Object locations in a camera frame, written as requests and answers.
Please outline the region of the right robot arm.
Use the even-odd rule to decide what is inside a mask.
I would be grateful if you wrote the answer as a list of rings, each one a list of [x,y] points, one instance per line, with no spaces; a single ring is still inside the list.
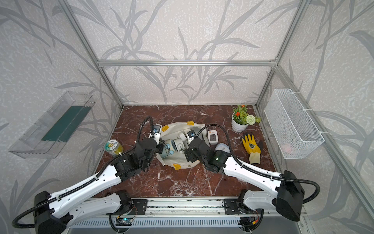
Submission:
[[[267,171],[238,159],[233,151],[225,152],[211,148],[199,136],[202,131],[189,131],[189,147],[184,150],[187,161],[200,161],[213,173],[231,176],[250,183],[260,191],[246,190],[238,197],[238,208],[248,210],[276,210],[291,221],[299,221],[302,206],[314,200],[320,186],[311,180],[298,179],[285,170],[283,173]]]

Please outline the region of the white canvas tote bag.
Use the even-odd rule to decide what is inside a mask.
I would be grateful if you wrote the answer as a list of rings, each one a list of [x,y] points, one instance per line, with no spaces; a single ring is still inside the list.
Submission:
[[[156,158],[165,166],[175,170],[191,169],[197,166],[198,160],[190,162],[186,159],[184,150],[190,147],[195,135],[205,124],[197,124],[192,121],[176,122],[161,127],[160,139],[164,141],[162,152],[156,154]]]

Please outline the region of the white digital paw clock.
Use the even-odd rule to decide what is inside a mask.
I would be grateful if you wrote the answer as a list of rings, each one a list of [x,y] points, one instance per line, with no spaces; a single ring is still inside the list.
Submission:
[[[210,145],[217,145],[219,142],[218,132],[216,130],[208,130],[207,138]]]

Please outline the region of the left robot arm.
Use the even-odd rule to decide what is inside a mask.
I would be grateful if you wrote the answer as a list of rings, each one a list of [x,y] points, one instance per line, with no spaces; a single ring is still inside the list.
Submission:
[[[137,137],[134,147],[107,162],[91,177],[52,194],[43,191],[35,196],[34,207],[12,221],[15,229],[32,229],[38,234],[61,234],[83,213],[83,205],[99,192],[118,185],[141,172],[148,171],[156,152],[163,148],[162,125],[146,117],[142,124],[150,123],[148,138]]]

